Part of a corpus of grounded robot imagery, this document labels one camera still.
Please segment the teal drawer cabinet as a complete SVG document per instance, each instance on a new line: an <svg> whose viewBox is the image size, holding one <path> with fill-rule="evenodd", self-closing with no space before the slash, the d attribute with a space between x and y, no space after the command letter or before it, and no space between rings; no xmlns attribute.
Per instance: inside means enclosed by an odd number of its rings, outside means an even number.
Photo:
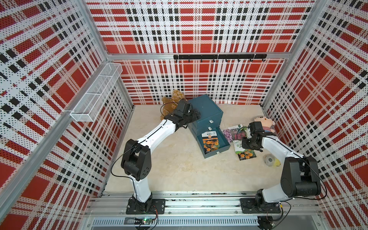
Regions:
<svg viewBox="0 0 368 230"><path fill-rule="evenodd" d="M189 103L200 113L200 119L188 125L195 139L202 133L215 131L220 126L223 111L207 94L193 98Z"/></svg>

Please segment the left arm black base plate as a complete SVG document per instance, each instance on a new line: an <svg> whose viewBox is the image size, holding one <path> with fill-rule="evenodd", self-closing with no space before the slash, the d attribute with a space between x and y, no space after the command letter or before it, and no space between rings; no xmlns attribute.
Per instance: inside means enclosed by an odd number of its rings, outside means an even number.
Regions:
<svg viewBox="0 0 368 230"><path fill-rule="evenodd" d="M164 214L165 204L165 199L148 199L147 202L142 203L136 200L134 197L131 197L128 201L126 214Z"/></svg>

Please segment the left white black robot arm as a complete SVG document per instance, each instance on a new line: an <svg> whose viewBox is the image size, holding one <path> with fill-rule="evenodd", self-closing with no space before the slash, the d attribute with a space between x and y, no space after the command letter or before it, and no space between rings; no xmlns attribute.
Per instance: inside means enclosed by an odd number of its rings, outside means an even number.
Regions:
<svg viewBox="0 0 368 230"><path fill-rule="evenodd" d="M151 171L151 154L170 135L200 119L200 112L187 100L179 101L173 112L165 115L161 123L138 140L126 142L121 167L132 180L134 198L140 203L151 199L148 174Z"/></svg>

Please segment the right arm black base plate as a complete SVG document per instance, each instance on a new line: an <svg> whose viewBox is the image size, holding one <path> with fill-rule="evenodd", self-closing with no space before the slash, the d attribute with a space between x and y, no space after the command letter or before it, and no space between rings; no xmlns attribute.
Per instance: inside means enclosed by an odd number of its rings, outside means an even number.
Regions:
<svg viewBox="0 0 368 230"><path fill-rule="evenodd" d="M279 203L257 203L255 198L241 198L241 210L243 214L280 214Z"/></svg>

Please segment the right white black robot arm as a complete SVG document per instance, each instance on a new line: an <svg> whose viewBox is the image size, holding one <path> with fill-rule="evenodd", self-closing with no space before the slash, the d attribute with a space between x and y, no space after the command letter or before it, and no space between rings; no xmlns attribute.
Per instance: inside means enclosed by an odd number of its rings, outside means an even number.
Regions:
<svg viewBox="0 0 368 230"><path fill-rule="evenodd" d="M268 150L283 166L280 182L258 190L259 204L278 203L293 198L311 199L322 191L318 164L313 157L299 154L284 144L274 133L264 131L261 122L249 124L250 137L243 138L242 147L249 150Z"/></svg>

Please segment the green white seed bag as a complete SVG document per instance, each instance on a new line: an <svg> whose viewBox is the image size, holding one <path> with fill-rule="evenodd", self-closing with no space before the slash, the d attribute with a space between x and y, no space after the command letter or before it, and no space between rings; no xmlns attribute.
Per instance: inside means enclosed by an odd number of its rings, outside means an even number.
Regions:
<svg viewBox="0 0 368 230"><path fill-rule="evenodd" d="M239 129L241 129L243 127L243 125L242 124L238 124L238 125L235 125L235 126L230 126L230 127L228 127L228 129L236 129L236 130L239 130Z"/></svg>

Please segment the dark green seed bag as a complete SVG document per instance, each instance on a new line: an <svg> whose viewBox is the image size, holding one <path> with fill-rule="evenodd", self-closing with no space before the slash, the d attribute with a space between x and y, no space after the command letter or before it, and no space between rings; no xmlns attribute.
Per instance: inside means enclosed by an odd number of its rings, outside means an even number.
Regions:
<svg viewBox="0 0 368 230"><path fill-rule="evenodd" d="M248 139L250 137L251 137L251 131L249 127L246 127L246 126L239 128L236 133L237 140Z"/></svg>

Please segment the orange marigold seed bag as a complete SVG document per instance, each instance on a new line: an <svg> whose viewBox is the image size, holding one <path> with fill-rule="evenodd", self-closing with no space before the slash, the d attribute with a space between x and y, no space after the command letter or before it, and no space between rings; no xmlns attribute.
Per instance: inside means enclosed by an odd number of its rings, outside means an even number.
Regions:
<svg viewBox="0 0 368 230"><path fill-rule="evenodd" d="M251 150L251 149L248 150L242 147L241 140L234 140L233 146L234 146L235 153L237 154L240 161L256 158L256 154L254 150Z"/></svg>
<svg viewBox="0 0 368 230"><path fill-rule="evenodd" d="M208 131L201 134L204 153L208 154L220 148L219 138L216 131Z"/></svg>

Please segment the teal bottom drawer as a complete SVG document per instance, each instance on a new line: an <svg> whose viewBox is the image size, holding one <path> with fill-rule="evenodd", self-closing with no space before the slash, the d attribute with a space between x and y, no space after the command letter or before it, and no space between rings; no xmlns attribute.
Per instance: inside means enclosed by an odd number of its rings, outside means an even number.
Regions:
<svg viewBox="0 0 368 230"><path fill-rule="evenodd" d="M225 152L230 148L230 144L220 127L198 135L196 140L205 159Z"/></svg>

